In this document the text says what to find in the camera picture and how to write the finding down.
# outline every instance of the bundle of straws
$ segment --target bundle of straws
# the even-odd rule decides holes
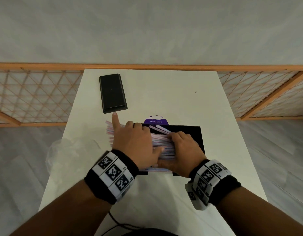
[[[107,134],[110,135],[109,136],[109,142],[113,143],[114,140],[114,130],[113,130],[113,125],[111,122],[106,121],[107,126]],[[151,129],[154,129],[158,132],[161,132],[163,134],[156,134],[156,133],[152,133],[151,134],[151,138],[152,138],[152,145],[153,147],[157,147],[157,146],[163,146],[165,148],[165,150],[161,153],[159,159],[174,159],[175,158],[175,148],[174,148],[174,144],[172,142],[171,139],[169,139],[167,137],[167,135],[169,133],[171,133],[171,131],[165,129],[164,127],[160,126],[160,125],[156,125],[154,126],[149,126]],[[157,170],[157,171],[168,171],[166,169],[160,169],[160,168],[148,168],[147,170]]]

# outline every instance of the purple label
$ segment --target purple label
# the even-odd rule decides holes
[[[165,120],[162,116],[159,115],[153,115],[150,116],[149,118],[147,118],[144,121],[144,124],[152,124],[152,125],[169,125],[169,123],[167,122],[167,120]]]

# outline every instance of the white table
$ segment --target white table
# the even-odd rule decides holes
[[[121,123],[128,120],[144,122],[151,115],[161,115],[169,124],[201,126],[205,153],[209,159],[218,159],[230,169],[244,187],[266,200],[266,196],[244,143],[235,117],[229,106],[216,72],[86,69],[63,135],[73,139],[89,136],[102,150],[110,150],[105,133],[98,77],[121,74],[128,110],[119,111]],[[99,156],[85,156],[87,163],[72,163],[64,172],[66,179],[74,178],[75,168],[83,174]],[[52,202],[74,182],[63,182],[61,189],[53,179],[62,175],[51,172],[40,209]],[[197,211],[184,189],[187,178],[171,173],[150,172],[138,175],[134,185],[111,213],[123,223],[156,227],[178,235],[234,235],[214,206]],[[107,216],[96,235],[114,226]],[[125,232],[114,229],[110,235]]]

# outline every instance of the transparent plastic bag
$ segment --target transparent plastic bag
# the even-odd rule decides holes
[[[46,165],[50,179],[57,187],[57,196],[83,179],[103,153],[98,143],[87,137],[52,143]]]

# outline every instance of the printed label on wristband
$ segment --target printed label on wristband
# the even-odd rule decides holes
[[[209,197],[196,185],[192,185],[192,189],[195,192],[195,194],[198,196],[198,198],[205,204],[208,205],[209,203]]]
[[[206,205],[197,197],[197,195],[192,190],[192,184],[193,183],[186,183],[185,184],[185,190],[189,195],[189,198],[197,210],[204,210],[206,209]]]
[[[113,162],[115,162],[118,159],[116,155],[114,155],[112,152],[109,152],[104,158],[101,159],[101,161],[96,164],[92,170],[98,175],[102,175],[102,173],[112,165]]]
[[[223,179],[228,175],[231,175],[231,171],[224,167],[219,161],[211,160],[205,164],[205,166],[213,172],[219,179]]]
[[[120,200],[131,184],[134,182],[134,177],[128,169],[120,175],[117,180],[109,187],[110,192],[115,196],[116,200]]]
[[[206,166],[202,166],[198,171],[197,174],[201,176],[202,179],[204,179],[205,182],[207,182],[211,187],[215,187],[220,179],[215,176]]]
[[[211,195],[213,187],[203,180],[199,174],[195,175],[193,185],[197,185],[208,197]]]
[[[105,183],[107,187],[110,187],[112,183],[127,169],[126,165],[117,159],[107,168],[99,178]]]

